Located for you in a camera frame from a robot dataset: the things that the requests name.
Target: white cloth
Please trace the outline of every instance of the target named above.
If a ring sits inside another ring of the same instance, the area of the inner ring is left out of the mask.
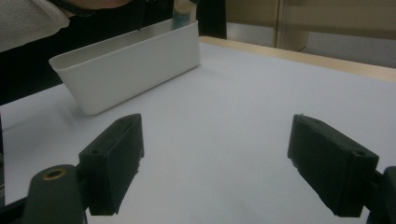
[[[0,52],[54,35],[68,24],[47,0],[0,0]]]

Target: white table surface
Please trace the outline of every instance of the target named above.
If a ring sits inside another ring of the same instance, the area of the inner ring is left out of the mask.
[[[396,164],[396,83],[201,44],[201,65],[91,117],[64,85],[0,107],[6,200],[140,113],[145,158],[120,213],[99,223],[365,223],[335,217],[287,158],[294,114],[321,119]]]

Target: white plastic container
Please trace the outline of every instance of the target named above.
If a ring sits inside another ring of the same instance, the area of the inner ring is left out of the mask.
[[[94,115],[199,65],[198,22],[172,26],[163,21],[49,63],[84,113]]]

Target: rectangular tray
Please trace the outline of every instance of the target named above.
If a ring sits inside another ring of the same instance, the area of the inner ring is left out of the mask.
[[[49,60],[88,115],[109,109],[199,63],[198,22],[173,30],[172,20]]]

